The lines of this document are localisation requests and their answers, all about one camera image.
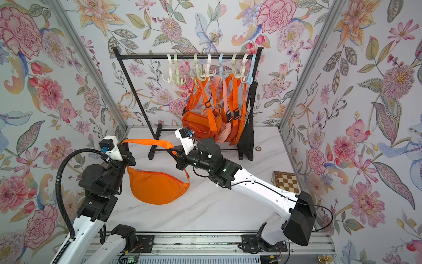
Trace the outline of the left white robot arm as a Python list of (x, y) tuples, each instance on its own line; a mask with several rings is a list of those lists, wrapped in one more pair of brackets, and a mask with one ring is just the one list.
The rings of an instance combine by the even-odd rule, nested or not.
[[(88, 250), (95, 235), (103, 228), (109, 219), (117, 195), (121, 193), (122, 180), (127, 165), (133, 165), (135, 160), (129, 151), (127, 143), (117, 148), (122, 154), (122, 161), (112, 158), (111, 155), (95, 149), (82, 148), (73, 151), (59, 166), (56, 176), (56, 200), (60, 214), (68, 227), (69, 235), (53, 259), (53, 264), (79, 264)], [(68, 162), (83, 152), (91, 152), (101, 156), (109, 166), (91, 165), (84, 170), (79, 184), (85, 189), (85, 199), (78, 209), (77, 217), (71, 221), (65, 209), (62, 193), (62, 176)]]

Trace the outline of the dark orange crescent bag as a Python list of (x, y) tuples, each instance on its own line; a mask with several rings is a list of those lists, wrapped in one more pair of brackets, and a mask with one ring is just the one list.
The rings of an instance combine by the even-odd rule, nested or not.
[(217, 140), (222, 128), (222, 117), (218, 107), (216, 88), (210, 78), (195, 79), (196, 87), (184, 108), (182, 124), (195, 132), (199, 139)]

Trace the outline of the pink crescent bag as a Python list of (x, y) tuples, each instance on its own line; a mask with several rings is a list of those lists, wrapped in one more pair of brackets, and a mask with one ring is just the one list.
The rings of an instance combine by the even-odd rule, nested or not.
[(223, 100), (223, 108), (220, 110), (222, 115), (222, 128), (218, 134), (217, 143), (224, 143), (227, 141), (231, 131), (231, 109), (229, 105), (229, 89), (227, 87), (226, 79), (224, 77), (216, 77), (215, 82), (217, 85), (222, 85), (221, 99)]

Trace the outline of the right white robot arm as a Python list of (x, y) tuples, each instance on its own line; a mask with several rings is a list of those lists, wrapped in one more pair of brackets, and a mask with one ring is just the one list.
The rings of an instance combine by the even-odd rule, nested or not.
[(251, 174), (241, 165), (225, 158), (213, 139), (197, 140), (192, 134), (177, 130), (181, 144), (172, 147), (176, 153), (176, 167), (199, 169), (216, 186), (237, 191), (266, 205), (278, 214), (275, 220), (262, 224), (257, 234), (257, 245), (275, 245), (290, 240), (299, 246), (308, 246), (317, 221), (317, 208), (312, 196), (301, 191), (294, 193), (277, 188)]

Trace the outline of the bright orange crescent bag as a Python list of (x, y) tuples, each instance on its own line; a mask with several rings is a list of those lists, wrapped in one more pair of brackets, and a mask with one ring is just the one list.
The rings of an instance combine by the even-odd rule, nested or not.
[(183, 196), (190, 188), (190, 177), (186, 182), (164, 172), (151, 172), (126, 167), (133, 196), (151, 205), (166, 205)]

